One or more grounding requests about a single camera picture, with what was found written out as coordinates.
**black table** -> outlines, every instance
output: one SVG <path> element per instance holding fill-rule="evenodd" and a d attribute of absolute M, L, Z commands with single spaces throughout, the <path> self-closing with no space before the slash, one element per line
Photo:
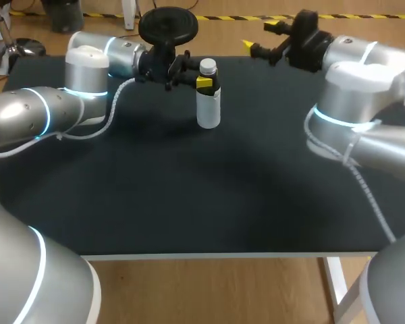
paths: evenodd
<path fill-rule="evenodd" d="M 5 208 L 91 256 L 264 256 L 387 245 L 349 171 L 306 147 L 303 120 L 323 76 L 284 63 L 215 59 L 222 84 L 218 128 L 197 126 L 191 88 L 130 85 L 103 136 L 50 138 L 0 160 Z M 62 57 L 21 59 L 5 90 L 63 81 Z M 110 101 L 122 81 L 110 79 Z M 405 125 L 405 108 L 378 117 Z M 395 235 L 404 235 L 405 183 L 363 173 Z"/>

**wooden floor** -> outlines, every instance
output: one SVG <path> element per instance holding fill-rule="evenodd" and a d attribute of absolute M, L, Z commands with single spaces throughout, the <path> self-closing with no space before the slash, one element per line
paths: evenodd
<path fill-rule="evenodd" d="M 15 0 L 23 8 L 31 0 Z M 120 0 L 85 0 L 85 12 L 120 14 Z M 142 11 L 151 1 L 140 0 Z M 158 0 L 189 7 L 193 0 Z M 295 14 L 405 14 L 405 0 L 200 0 L 193 9 L 206 16 Z M 37 3 L 34 11 L 41 11 Z M 49 32 L 46 18 L 13 18 L 14 37 L 29 36 L 63 55 L 68 35 Z M 121 36 L 122 20 L 89 18 L 85 30 Z M 405 20 L 323 20 L 321 29 L 405 48 Z M 263 32 L 262 22 L 204 21 L 198 36 L 178 49 L 193 55 L 243 55 L 241 39 L 275 46 L 281 37 Z M 351 284 L 366 258 L 342 260 Z M 93 263 L 103 289 L 100 324 L 273 324 L 331 323 L 321 261 L 317 259 L 129 261 Z M 356 323 L 365 323 L 363 317 Z"/>

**white table leg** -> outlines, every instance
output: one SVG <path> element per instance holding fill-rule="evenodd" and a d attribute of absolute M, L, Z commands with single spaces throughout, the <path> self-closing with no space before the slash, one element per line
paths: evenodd
<path fill-rule="evenodd" d="M 360 276 L 348 290 L 340 304 L 335 308 L 334 319 L 335 324 L 351 323 L 359 312 L 362 310 L 360 299 Z"/>
<path fill-rule="evenodd" d="M 121 0 L 121 6 L 123 7 L 125 29 L 133 30 L 135 23 L 136 0 Z"/>
<path fill-rule="evenodd" d="M 324 258 L 324 266 L 325 273 L 327 274 L 331 301 L 333 302 L 333 309 L 336 309 L 348 291 L 340 258 L 337 256 L 326 257 Z"/>

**yellow black hazard tape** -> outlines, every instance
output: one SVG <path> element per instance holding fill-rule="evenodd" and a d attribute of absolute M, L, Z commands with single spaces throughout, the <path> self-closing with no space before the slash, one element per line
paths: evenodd
<path fill-rule="evenodd" d="M 10 11 L 11 16 L 45 16 L 45 13 Z M 84 17 L 94 18 L 123 18 L 123 15 L 111 15 L 108 13 L 84 13 Z M 277 16 L 197 16 L 198 20 L 287 20 L 294 19 L 294 15 Z M 331 14 L 319 15 L 321 19 L 405 19 L 405 15 L 352 15 L 352 14 Z"/>

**white bottle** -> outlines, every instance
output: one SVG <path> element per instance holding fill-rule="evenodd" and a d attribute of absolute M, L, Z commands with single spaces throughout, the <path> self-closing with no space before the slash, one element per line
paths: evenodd
<path fill-rule="evenodd" d="M 196 120 L 202 128 L 212 129 L 221 122 L 221 85 L 217 79 L 216 61 L 203 59 L 200 75 L 204 79 L 212 79 L 212 82 L 209 82 L 211 86 L 199 86 L 197 81 Z"/>

